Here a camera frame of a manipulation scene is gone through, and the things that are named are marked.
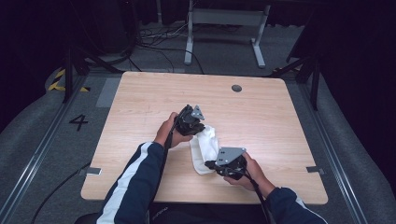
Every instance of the person's left hand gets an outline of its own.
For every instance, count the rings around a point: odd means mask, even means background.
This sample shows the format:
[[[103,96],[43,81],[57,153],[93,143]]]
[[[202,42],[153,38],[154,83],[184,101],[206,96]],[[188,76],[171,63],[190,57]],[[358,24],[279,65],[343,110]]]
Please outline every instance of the person's left hand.
[[[169,119],[163,122],[163,125],[161,125],[160,129],[157,132],[157,136],[155,137],[154,142],[159,143],[164,147],[166,138],[168,137],[168,134],[172,129],[176,116],[177,113],[172,112],[172,114],[169,116]],[[188,142],[191,139],[192,135],[183,136],[176,129],[174,129],[171,147],[176,147],[179,143]]]

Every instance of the person's right hand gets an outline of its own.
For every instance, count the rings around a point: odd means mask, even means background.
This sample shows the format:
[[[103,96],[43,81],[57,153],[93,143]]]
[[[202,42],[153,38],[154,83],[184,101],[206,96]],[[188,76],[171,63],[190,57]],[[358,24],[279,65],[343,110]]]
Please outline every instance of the person's right hand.
[[[275,188],[275,186],[267,179],[264,172],[262,171],[262,168],[256,162],[256,160],[253,160],[247,152],[244,152],[242,156],[247,160],[247,171],[250,174],[250,177],[254,179],[254,181],[256,181],[256,183],[259,185],[260,191],[262,192],[262,196],[266,198],[268,194],[270,194],[271,191]],[[248,180],[245,176],[243,176],[239,180],[224,176],[224,180],[231,185],[239,185],[244,187],[245,189],[252,191],[254,190],[254,187],[250,183],[250,180]]]

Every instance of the navy blue jacket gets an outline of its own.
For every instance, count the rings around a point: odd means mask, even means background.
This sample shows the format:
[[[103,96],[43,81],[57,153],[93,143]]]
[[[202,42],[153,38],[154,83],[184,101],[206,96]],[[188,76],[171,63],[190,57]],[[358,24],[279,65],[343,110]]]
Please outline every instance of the navy blue jacket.
[[[162,163],[163,146],[155,142],[140,145],[108,192],[96,223],[145,223]],[[266,202],[277,224],[326,223],[308,210],[291,189],[274,189]]]

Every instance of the light wood surface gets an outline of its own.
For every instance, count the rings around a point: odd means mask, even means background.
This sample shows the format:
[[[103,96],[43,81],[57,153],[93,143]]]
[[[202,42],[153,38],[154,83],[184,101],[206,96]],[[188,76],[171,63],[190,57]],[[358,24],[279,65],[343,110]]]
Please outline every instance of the light wood surface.
[[[232,85],[242,91],[232,91]],[[267,177],[294,189],[306,202],[328,201],[285,83],[261,77],[126,72],[120,81],[81,195],[103,200],[137,147],[152,141],[170,113],[199,105],[204,124],[216,129],[221,147],[245,147]],[[254,192],[230,186],[213,173],[198,175],[189,143],[169,151],[157,202],[259,203]]]

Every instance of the hazard tape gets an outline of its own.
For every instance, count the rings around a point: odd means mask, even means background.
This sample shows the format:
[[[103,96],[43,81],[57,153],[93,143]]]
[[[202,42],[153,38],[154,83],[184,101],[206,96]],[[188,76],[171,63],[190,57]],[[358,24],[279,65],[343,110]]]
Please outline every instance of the hazard tape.
[[[63,86],[58,86],[59,81],[61,81],[61,78],[64,74],[66,74],[65,69],[61,69],[55,76],[55,79],[53,79],[52,84],[49,85],[49,91],[66,91],[66,87]],[[79,91],[90,91],[90,87],[81,87]]]

